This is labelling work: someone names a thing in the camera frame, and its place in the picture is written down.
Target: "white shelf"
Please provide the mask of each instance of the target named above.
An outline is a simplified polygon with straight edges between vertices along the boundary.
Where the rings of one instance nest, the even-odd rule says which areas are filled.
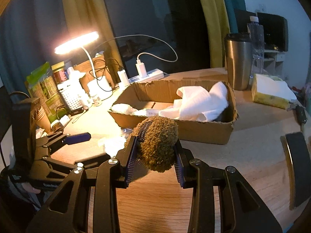
[[[263,61],[264,61],[264,62],[267,62],[267,61],[274,61],[274,58],[272,58],[272,57],[271,57],[271,58],[264,58]]]
[[[283,77],[283,62],[286,52],[276,50],[265,50],[266,57],[264,58],[263,68],[270,74]]]

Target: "white lamp arm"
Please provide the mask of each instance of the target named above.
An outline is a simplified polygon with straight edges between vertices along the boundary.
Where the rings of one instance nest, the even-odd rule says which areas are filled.
[[[97,78],[96,73],[95,73],[94,63],[93,63],[93,60],[92,60],[90,54],[88,53],[88,51],[87,51],[83,46],[81,46],[81,48],[85,51],[85,53],[86,53],[87,56],[89,57],[89,60],[90,60],[90,62],[91,62],[91,66],[92,66],[92,70],[93,70],[94,77]]]

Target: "blue handle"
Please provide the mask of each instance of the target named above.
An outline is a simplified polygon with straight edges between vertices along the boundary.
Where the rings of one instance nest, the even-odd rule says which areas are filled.
[[[86,133],[81,133],[77,135],[72,135],[72,136],[67,136],[64,139],[64,144],[76,144],[76,143],[81,143],[85,141],[89,141],[91,139],[91,134],[86,132]]]

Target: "white cable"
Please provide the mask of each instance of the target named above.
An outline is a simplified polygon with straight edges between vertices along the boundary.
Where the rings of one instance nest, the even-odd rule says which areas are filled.
[[[162,59],[162,58],[160,58],[160,57],[158,57],[158,56],[156,56],[156,55],[154,55],[154,54],[148,53],[148,52],[142,52],[142,53],[138,54],[137,60],[139,60],[139,56],[142,55],[142,54],[148,54],[148,55],[151,55],[151,56],[153,56],[153,57],[155,57],[155,58],[157,58],[157,59],[159,59],[159,60],[163,60],[163,61],[171,62],[171,63],[176,62],[176,61],[178,60],[178,55],[177,55],[177,53],[175,52],[175,50],[173,49],[173,47],[171,47],[171,46],[170,46],[168,43],[166,43],[164,40],[161,40],[161,39],[159,39],[159,38],[156,38],[156,37],[153,37],[153,36],[149,36],[149,35],[134,34],[134,35],[126,35],[126,36],[114,37],[114,38],[112,38],[112,39],[106,40],[106,41],[103,42],[101,45],[103,45],[103,44],[105,44],[105,43],[107,43],[107,42],[109,42],[109,41],[111,41],[111,40],[117,39],[117,38],[122,38],[122,37],[134,37],[134,36],[151,37],[151,38],[154,38],[154,39],[156,39],[156,40],[159,40],[159,41],[161,41],[161,42],[167,44],[167,45],[173,50],[173,52],[174,52],[175,55],[176,55],[176,60],[172,61],[172,60],[165,60],[165,59]]]
[[[88,51],[84,48],[84,46],[81,46],[81,48],[82,48],[82,49],[85,51],[85,53],[87,54],[87,56],[88,56],[88,58],[89,58],[89,60],[90,60],[90,62],[91,62],[91,66],[92,66],[92,70],[93,70],[94,77],[95,77],[95,79],[97,79],[96,73],[95,73],[95,68],[94,68],[94,63],[93,63],[93,60],[92,60],[90,54],[89,54]]]

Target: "paper cup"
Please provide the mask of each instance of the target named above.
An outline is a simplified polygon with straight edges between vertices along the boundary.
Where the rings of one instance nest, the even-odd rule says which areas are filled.
[[[36,123],[40,128],[45,129],[46,133],[51,131],[51,123],[42,106],[38,111]]]

